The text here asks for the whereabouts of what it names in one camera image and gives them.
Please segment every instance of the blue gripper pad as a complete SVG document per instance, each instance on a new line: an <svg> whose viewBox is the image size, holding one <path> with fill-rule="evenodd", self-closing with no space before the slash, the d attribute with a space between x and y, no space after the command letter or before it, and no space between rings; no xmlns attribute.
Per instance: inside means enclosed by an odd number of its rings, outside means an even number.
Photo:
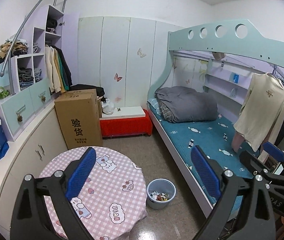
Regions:
<svg viewBox="0 0 284 240"><path fill-rule="evenodd" d="M191 149L191 161L201 180L203 181L203 184L205 185L208 193L218 200L221 196L220 181L216 173L208 163L209 159L202 152L201 148L199 148L198 145Z"/></svg>
<svg viewBox="0 0 284 240"><path fill-rule="evenodd" d="M266 142L265 144L263 144L263 149L278 162L284 162L283 152L272 143Z"/></svg>
<svg viewBox="0 0 284 240"><path fill-rule="evenodd" d="M94 167L96 161L95 150L90 147L88 150L86 150L84 155L84 158L79 163L79 165L77 166L77 168L75 169L75 171L67 182L65 196L68 201L71 201L72 198L77 197L79 195L87 177L90 175Z"/></svg>

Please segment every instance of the pine cone decoration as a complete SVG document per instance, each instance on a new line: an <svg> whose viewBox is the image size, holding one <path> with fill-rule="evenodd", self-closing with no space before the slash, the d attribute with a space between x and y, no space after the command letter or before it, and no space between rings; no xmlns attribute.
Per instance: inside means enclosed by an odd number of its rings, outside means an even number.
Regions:
<svg viewBox="0 0 284 240"><path fill-rule="evenodd" d="M23 117L20 114L17 116L17 121L18 122L22 122L23 121Z"/></svg>

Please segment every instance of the lower bunk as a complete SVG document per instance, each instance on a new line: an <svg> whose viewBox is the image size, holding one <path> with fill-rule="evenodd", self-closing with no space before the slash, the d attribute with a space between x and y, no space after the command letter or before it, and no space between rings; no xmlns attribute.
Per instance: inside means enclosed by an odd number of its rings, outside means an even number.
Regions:
<svg viewBox="0 0 284 240"><path fill-rule="evenodd" d="M231 147L235 130L233 124L219 114L217 120L209 122L170 123L157 114L149 104L149 116L176 162L205 217L208 217L216 199L207 192L204 183L192 165L191 148L199 145L210 159L216 160L223 169L232 170L237 176L252 178L253 175L241 164L239 153ZM258 157L258 152L243 143L239 150L247 150ZM230 219L237 215L242 197L237 197Z"/></svg>

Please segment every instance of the red storage ottoman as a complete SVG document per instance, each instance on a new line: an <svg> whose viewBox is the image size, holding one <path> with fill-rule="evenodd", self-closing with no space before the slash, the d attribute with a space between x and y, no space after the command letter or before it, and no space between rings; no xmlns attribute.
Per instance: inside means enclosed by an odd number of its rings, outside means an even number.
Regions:
<svg viewBox="0 0 284 240"><path fill-rule="evenodd" d="M100 120L103 137L152 134L153 124L149 114L143 109L145 117Z"/></svg>

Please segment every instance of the beige jacket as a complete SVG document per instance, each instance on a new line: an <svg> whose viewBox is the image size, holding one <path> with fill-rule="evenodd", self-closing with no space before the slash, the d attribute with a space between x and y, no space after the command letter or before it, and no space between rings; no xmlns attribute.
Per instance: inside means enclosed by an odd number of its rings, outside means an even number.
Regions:
<svg viewBox="0 0 284 240"><path fill-rule="evenodd" d="M61 82L57 69L54 63L54 51L53 48L45 46L45 64L47 68L47 75L50 80L50 91L60 92L61 91Z"/></svg>
<svg viewBox="0 0 284 240"><path fill-rule="evenodd" d="M234 124L235 130L257 151L268 135L268 141L275 142L283 120L284 86L281 80L270 73L253 74L240 117Z"/></svg>

